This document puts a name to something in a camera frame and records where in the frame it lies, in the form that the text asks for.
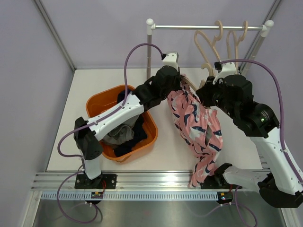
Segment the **grey fabric shorts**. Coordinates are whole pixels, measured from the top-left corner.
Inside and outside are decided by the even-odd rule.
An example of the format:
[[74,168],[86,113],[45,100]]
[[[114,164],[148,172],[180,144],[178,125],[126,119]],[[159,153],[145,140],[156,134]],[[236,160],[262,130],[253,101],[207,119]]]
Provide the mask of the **grey fabric shorts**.
[[134,127],[140,115],[136,115],[124,123],[111,130],[104,138],[103,142],[108,145],[122,145],[134,138]]

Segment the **beige hanger of grey shorts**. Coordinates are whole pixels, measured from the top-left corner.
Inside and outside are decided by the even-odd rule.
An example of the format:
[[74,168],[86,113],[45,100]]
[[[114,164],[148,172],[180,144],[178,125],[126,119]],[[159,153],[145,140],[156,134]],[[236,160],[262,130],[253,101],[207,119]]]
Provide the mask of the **beige hanger of grey shorts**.
[[220,60],[220,55],[217,52],[217,49],[216,49],[215,45],[216,45],[216,42],[220,41],[223,37],[223,24],[220,20],[215,21],[214,24],[219,27],[219,35],[215,35],[212,40],[202,30],[196,30],[195,33],[194,33],[194,43],[195,43],[197,49],[199,50],[199,52],[201,53],[204,61],[206,63],[209,63],[209,64],[210,64],[210,61],[209,61],[205,51],[203,50],[202,46],[200,45],[200,43],[198,41],[198,35],[202,36],[206,40],[209,47],[213,51],[216,59]]

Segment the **beige hanger of navy shorts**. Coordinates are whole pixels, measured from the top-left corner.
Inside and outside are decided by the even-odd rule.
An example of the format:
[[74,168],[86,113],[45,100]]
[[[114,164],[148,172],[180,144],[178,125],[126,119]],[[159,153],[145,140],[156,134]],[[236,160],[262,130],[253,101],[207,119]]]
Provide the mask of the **beige hanger of navy shorts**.
[[[231,30],[228,32],[227,37],[226,37],[226,47],[227,47],[227,54],[228,54],[228,59],[238,59],[239,56],[239,51],[238,51],[238,46],[239,44],[246,38],[247,31],[248,31],[248,21],[245,20],[243,22],[243,33],[239,37],[237,37],[235,30]],[[233,38],[233,48],[234,48],[234,55],[232,56],[232,49],[230,46],[230,36],[232,35]]]

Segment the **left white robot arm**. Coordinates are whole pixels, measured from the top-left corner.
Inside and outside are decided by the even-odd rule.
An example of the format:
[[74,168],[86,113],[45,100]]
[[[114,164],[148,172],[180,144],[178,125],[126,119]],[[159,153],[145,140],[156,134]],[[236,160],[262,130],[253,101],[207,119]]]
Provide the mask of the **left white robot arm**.
[[126,98],[115,106],[88,120],[80,117],[75,121],[73,138],[82,154],[85,183],[90,188],[98,188],[102,182],[100,141],[117,126],[158,106],[171,91],[180,90],[180,82],[179,67],[165,65],[132,92],[126,92]]

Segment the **pink shark print shorts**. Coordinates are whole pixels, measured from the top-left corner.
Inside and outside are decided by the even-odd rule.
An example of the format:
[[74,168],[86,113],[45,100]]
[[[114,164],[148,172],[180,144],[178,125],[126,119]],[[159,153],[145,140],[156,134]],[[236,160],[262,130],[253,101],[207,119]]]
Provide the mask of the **pink shark print shorts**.
[[175,127],[196,158],[189,188],[195,188],[214,174],[223,148],[223,136],[217,110],[204,107],[196,95],[197,88],[181,76],[181,89],[171,91],[167,103]]

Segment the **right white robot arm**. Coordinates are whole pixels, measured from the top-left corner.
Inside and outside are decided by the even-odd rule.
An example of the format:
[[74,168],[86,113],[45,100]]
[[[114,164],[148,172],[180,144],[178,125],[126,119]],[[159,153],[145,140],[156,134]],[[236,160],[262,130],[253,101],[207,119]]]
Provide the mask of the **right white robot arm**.
[[209,76],[196,94],[204,106],[216,106],[232,119],[255,144],[270,170],[258,174],[224,163],[214,172],[215,184],[255,191],[274,208],[298,208],[303,202],[303,186],[295,174],[299,167],[290,152],[282,149],[282,125],[274,111],[253,100],[252,83],[242,75]]

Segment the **navy blue mesh shorts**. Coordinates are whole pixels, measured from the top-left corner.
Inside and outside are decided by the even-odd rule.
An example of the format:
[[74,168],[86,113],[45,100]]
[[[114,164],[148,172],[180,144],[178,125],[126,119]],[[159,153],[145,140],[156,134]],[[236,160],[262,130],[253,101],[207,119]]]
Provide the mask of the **navy blue mesh shorts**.
[[131,129],[131,133],[133,134],[133,137],[128,141],[124,142],[123,144],[118,145],[116,148],[114,148],[114,154],[116,157],[121,157],[123,155],[132,152],[134,147],[139,142],[147,139],[147,134],[143,129],[143,123],[144,123],[144,118],[143,115],[141,114],[137,117],[137,120],[135,121],[134,126]]

